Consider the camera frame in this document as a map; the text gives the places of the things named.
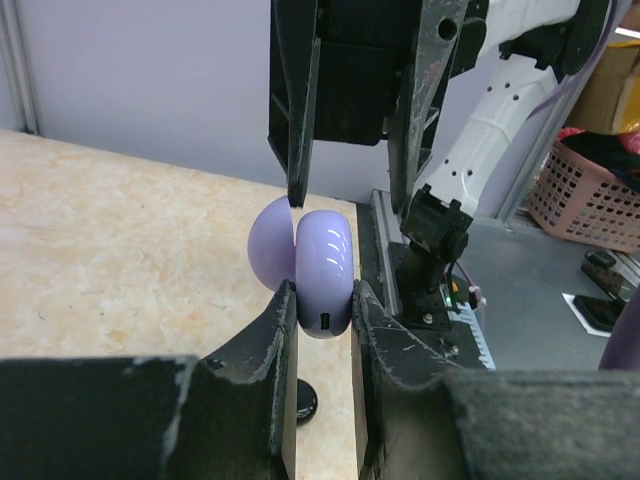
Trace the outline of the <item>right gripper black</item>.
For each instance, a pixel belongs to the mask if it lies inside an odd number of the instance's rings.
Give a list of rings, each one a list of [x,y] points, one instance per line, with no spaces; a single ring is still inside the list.
[[[403,69],[388,155],[391,205],[406,209],[467,3],[321,1],[319,36],[316,1],[270,6],[268,142],[286,174],[289,205],[304,206],[313,138],[365,146],[382,139]]]

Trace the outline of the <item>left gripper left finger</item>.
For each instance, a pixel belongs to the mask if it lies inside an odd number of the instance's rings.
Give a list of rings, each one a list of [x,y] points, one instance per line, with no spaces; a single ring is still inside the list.
[[[197,477],[293,479],[296,291],[283,281],[264,311],[198,362]]]

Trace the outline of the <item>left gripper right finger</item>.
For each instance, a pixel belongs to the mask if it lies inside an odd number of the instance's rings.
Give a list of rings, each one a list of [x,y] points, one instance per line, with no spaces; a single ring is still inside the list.
[[[463,455],[444,373],[455,364],[354,284],[352,385],[361,479],[460,479]]]

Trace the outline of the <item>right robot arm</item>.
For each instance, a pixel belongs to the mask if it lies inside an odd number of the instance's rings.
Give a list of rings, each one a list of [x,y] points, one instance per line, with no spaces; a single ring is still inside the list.
[[[615,1],[274,1],[270,147],[301,207],[312,144],[388,148],[391,207],[409,244],[387,277],[391,314],[448,330],[452,271],[481,194],[514,137],[603,48]],[[449,81],[500,59],[442,163],[425,179]]]

